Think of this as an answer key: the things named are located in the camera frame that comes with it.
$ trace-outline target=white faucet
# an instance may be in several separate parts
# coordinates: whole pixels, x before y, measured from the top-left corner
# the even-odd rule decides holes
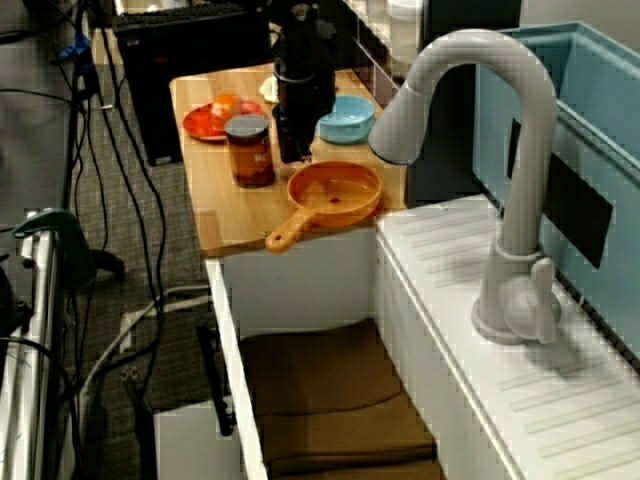
[[[553,83],[537,57],[513,38],[488,30],[459,30],[439,38],[413,63],[400,91],[374,124],[369,146],[388,163],[413,163],[422,147],[436,85],[447,71],[463,64],[494,70],[513,86],[522,107],[504,223],[491,246],[473,324],[485,338],[500,344],[550,343],[556,338],[560,304],[551,292],[555,269],[538,246],[538,234],[557,107]]]

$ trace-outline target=floor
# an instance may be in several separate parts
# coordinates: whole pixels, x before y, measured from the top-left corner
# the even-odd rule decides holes
[[[107,104],[113,103],[114,88],[108,69],[99,65],[98,71],[105,101]],[[122,75],[123,69],[118,66],[118,80]],[[131,128],[142,145],[126,82],[123,84],[121,99]],[[87,375],[93,363],[118,335],[121,315],[141,309],[151,299],[138,221],[117,167],[114,149],[104,120],[97,109],[95,97],[92,99],[92,106],[90,131],[104,182],[107,205],[107,251],[124,261],[126,274],[124,281],[118,282],[109,274],[101,272],[88,310],[86,306],[90,289],[85,288],[79,292],[80,325],[83,324],[85,312],[88,311],[82,376]],[[125,170],[146,223],[152,268],[155,269],[155,258],[161,238],[158,209],[151,191],[144,182],[134,150],[117,112],[109,110],[107,115],[114,125],[116,145],[121,152]],[[88,139],[85,139],[81,150],[82,172],[80,163],[74,170],[74,184],[78,184],[77,196],[72,197],[72,209],[80,220],[90,247],[99,249],[102,247],[105,234],[103,209],[96,169],[88,147]],[[162,261],[162,281],[165,289],[206,284],[206,272],[199,257],[183,165],[166,165],[149,168],[148,171],[160,192],[167,217],[167,241]],[[201,402],[210,397],[194,331],[195,320],[207,315],[207,311],[208,306],[205,305],[192,311],[166,315],[161,347],[147,394],[147,400],[154,410],[172,409]],[[146,345],[154,337],[154,332],[154,318],[143,321],[136,330],[135,348]],[[74,372],[73,331],[66,335],[65,351],[66,368],[69,372]],[[133,365],[144,373],[147,359],[148,357],[143,357]],[[83,452],[83,478],[86,479],[140,478],[138,444],[133,430],[133,410],[119,374],[120,370],[117,369],[104,377],[101,393],[90,417]]]

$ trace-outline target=orange frying pan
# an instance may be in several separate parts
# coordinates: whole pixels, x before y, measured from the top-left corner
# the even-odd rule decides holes
[[[343,227],[369,216],[382,196],[380,177],[349,162],[322,162],[297,172],[287,185],[298,210],[267,237],[272,253],[288,250],[311,225]]]

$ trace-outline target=orange plate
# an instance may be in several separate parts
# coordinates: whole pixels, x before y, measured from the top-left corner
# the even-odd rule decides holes
[[[321,162],[291,177],[287,192],[298,210],[267,237],[272,253],[291,248],[311,225],[342,227],[368,217],[382,197],[382,180],[355,163]]]
[[[264,115],[260,105],[250,100],[243,100],[240,104],[240,114],[244,115],[248,113]],[[184,117],[182,126],[189,135],[200,140],[220,141],[227,138],[224,132],[213,128],[210,103],[189,112],[187,116]]]

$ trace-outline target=red plate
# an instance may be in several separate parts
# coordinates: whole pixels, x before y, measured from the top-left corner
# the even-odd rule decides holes
[[[260,105],[250,100],[243,100],[240,103],[240,114],[246,115],[248,113],[264,115]],[[213,125],[211,124],[210,103],[189,112],[187,116],[184,117],[182,126],[189,135],[200,140],[224,140],[226,138],[224,132],[213,129]]]

